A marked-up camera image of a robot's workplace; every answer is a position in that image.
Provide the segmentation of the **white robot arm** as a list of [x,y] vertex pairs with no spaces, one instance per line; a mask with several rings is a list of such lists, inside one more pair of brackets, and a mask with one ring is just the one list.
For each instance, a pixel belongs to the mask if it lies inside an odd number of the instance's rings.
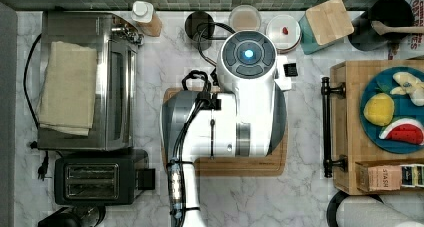
[[269,155],[284,136],[289,85],[287,62],[266,35],[239,31],[217,58],[219,90],[198,70],[187,77],[203,87],[187,88],[164,101],[160,114],[166,158],[171,227],[206,227],[200,212],[194,162],[200,158]]

